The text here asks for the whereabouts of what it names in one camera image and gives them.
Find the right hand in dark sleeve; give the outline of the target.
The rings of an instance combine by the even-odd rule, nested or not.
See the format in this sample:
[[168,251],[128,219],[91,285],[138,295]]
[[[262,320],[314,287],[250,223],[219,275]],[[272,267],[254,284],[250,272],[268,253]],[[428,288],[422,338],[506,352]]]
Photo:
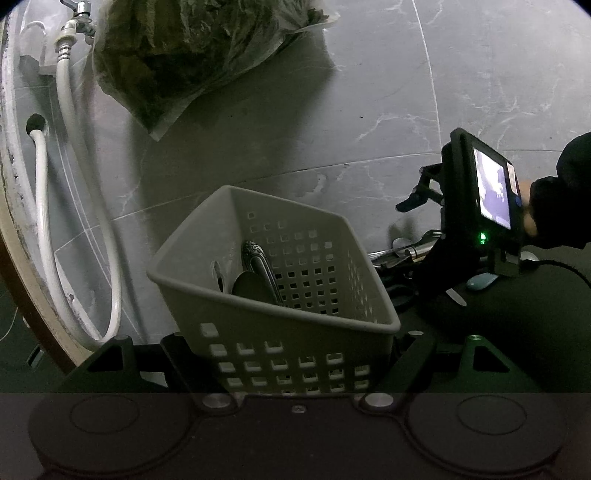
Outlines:
[[538,235],[536,215],[540,210],[540,197],[533,182],[521,181],[519,186],[523,203],[524,229],[529,236],[536,237]]

